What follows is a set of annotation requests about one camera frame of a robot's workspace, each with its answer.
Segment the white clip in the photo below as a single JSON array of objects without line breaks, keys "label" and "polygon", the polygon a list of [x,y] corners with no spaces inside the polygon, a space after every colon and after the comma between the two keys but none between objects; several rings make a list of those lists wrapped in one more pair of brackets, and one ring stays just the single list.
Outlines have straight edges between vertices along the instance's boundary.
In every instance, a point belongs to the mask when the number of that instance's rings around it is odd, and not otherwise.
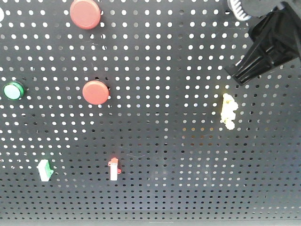
[{"label": "white clip", "polygon": [[252,17],[242,8],[241,0],[228,0],[228,6],[239,21],[247,21]]},{"label": "white clip", "polygon": [[121,173],[121,169],[118,169],[118,159],[112,158],[108,166],[110,167],[111,181],[117,181],[117,175]]},{"label": "white clip", "polygon": [[38,170],[41,177],[41,181],[47,182],[50,180],[53,170],[50,169],[49,161],[47,159],[42,159],[38,164]]}]

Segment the red button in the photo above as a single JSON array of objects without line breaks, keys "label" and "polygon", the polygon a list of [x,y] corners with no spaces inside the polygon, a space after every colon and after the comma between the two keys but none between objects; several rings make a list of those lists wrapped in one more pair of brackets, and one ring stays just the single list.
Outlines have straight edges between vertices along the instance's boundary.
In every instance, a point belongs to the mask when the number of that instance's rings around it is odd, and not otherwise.
[{"label": "red button", "polygon": [[84,99],[92,105],[101,105],[109,98],[109,89],[101,81],[90,81],[83,88]]},{"label": "red button", "polygon": [[70,7],[70,16],[76,26],[89,30],[100,22],[101,11],[93,0],[74,0]]}]

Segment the gray object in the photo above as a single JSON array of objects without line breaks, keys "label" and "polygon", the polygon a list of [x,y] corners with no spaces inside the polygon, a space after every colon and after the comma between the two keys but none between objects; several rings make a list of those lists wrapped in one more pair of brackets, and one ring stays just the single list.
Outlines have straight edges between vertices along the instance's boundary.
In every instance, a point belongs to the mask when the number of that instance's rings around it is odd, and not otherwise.
[{"label": "gray object", "polygon": [[251,16],[264,16],[275,7],[283,8],[282,0],[241,0],[244,11]]},{"label": "gray object", "polygon": [[[91,31],[72,24],[71,2],[1,5],[1,85],[29,89],[1,94],[1,226],[300,224],[299,60],[239,87],[222,65],[252,42],[221,1],[106,0]],[[101,107],[81,95],[96,77],[110,87]]]}]

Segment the green indicator light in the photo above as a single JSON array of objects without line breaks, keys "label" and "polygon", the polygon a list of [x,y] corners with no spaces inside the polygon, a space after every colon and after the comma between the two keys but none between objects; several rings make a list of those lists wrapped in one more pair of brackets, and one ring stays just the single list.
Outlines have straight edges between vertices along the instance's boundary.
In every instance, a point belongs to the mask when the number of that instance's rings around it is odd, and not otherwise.
[{"label": "green indicator light", "polygon": [[8,99],[18,100],[24,96],[24,86],[17,81],[11,81],[3,87],[3,92]]}]

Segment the black bracket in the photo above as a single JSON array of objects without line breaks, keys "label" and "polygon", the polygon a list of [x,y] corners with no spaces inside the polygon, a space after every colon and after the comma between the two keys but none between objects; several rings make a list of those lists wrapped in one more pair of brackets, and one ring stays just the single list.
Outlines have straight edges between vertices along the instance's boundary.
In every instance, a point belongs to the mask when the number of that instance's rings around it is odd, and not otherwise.
[{"label": "black bracket", "polygon": [[300,5],[295,1],[282,4],[284,9],[275,8],[250,29],[254,44],[245,57],[236,65],[225,67],[239,85],[297,57],[301,59]]}]

